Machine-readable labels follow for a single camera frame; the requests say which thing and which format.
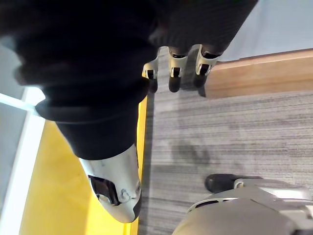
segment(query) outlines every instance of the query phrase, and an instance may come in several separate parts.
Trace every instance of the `white leg casing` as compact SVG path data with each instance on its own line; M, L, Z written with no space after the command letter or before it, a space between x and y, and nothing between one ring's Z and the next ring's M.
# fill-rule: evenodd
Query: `white leg casing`
M80 162L91 188L107 212L122 223L133 222L141 207L135 145L108 159L80 159Z

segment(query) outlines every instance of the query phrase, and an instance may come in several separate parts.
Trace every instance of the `black sleeve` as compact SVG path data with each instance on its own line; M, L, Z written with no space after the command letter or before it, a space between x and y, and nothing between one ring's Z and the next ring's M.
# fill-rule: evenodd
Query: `black sleeve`
M0 3L0 36L19 55L21 85L46 99L37 112L57 123L74 153L105 159L135 142L143 65L155 15L146 1L21 0Z

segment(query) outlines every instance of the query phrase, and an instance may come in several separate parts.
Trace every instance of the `gray carpet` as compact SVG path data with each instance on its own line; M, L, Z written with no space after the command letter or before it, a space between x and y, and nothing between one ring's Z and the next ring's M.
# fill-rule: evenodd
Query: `gray carpet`
M140 235L169 235L208 192L212 173L258 175L313 191L313 92L209 100L183 81L168 90L161 52L159 89L149 96Z

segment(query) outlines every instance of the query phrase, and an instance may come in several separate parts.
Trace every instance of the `yellow wall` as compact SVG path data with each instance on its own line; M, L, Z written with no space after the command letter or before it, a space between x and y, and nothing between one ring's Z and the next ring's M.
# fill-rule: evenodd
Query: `yellow wall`
M145 98L139 106L137 151L142 175ZM83 169L57 129L47 121L21 224L21 235L136 235L132 224L114 220L92 195Z

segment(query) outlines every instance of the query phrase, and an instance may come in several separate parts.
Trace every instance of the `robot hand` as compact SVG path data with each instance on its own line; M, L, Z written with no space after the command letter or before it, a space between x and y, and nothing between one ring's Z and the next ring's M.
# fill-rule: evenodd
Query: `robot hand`
M175 47L169 47L169 90L173 93L180 89L180 81L184 75L185 67L188 59L187 50L182 50ZM196 88L201 88L205 85L206 79L212 68L215 66L222 54L212 54L205 45L200 45L197 56L195 77L193 84ZM150 79L150 92L157 91L157 71L158 71L158 55L156 59L147 63L143 67L142 76Z

